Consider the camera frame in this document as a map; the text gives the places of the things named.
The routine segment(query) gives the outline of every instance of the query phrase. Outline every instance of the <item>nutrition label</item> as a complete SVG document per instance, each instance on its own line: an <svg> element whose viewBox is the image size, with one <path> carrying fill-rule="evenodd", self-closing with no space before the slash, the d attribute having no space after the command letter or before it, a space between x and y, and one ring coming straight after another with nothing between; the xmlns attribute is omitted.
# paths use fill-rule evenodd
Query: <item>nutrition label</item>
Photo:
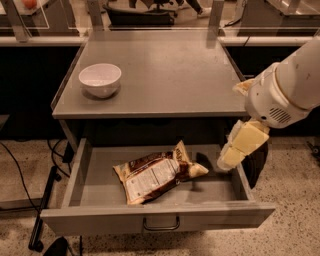
<svg viewBox="0 0 320 256"><path fill-rule="evenodd" d="M150 194L168 182L175 179L179 171L179 163L172 159L162 161L150 166L143 172L126 181L127 193L130 200Z"/></svg>

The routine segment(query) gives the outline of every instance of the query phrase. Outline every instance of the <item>drawer handle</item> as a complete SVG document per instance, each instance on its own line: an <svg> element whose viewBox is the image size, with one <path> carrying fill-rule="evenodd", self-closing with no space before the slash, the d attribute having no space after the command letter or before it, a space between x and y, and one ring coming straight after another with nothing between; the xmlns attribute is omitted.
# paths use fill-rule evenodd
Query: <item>drawer handle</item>
<svg viewBox="0 0 320 256"><path fill-rule="evenodd" d="M149 227L147 225L147 218L143 218L143 227L148 231L171 231L180 227L180 218L176 217L176 225L172 227Z"/></svg>

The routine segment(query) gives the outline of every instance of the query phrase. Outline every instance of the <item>gray cabinet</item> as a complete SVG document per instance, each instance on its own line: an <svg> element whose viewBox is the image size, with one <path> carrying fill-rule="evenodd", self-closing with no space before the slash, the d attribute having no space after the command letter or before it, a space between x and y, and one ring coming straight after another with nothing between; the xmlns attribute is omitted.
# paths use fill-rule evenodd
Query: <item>gray cabinet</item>
<svg viewBox="0 0 320 256"><path fill-rule="evenodd" d="M122 77L117 94L98 100L82 90L78 75L101 62L119 66ZM243 97L232 91L239 77L213 31L92 32L66 79L53 116L76 159L61 209L41 213L56 234L252 228L273 212L273 204L254 200L241 165L228 174L216 166L220 146L213 137L223 140L224 131L219 119L247 114ZM141 125L146 119L158 121ZM117 125L124 120L129 125ZM84 133L76 132L79 123ZM209 174L152 202L127 205L112 166L171 150L180 135Z"/></svg>

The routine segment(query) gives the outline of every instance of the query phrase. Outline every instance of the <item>drawer front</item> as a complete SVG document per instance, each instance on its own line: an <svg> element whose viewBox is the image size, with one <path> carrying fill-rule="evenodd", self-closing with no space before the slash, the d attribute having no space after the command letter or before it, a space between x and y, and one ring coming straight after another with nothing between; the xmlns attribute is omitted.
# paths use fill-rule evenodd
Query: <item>drawer front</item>
<svg viewBox="0 0 320 256"><path fill-rule="evenodd" d="M41 218L57 235L127 234L256 228L274 211L273 204L224 204L211 211L109 215L106 209L43 210Z"/></svg>

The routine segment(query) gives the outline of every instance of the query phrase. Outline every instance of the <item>white bowl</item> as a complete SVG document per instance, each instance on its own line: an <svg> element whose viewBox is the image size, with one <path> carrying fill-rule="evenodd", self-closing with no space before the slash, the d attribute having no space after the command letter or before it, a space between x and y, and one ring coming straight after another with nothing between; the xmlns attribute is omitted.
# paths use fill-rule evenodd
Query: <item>white bowl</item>
<svg viewBox="0 0 320 256"><path fill-rule="evenodd" d="M79 80L90 94L107 98L120 87L121 69L108 63L95 64L83 69Z"/></svg>

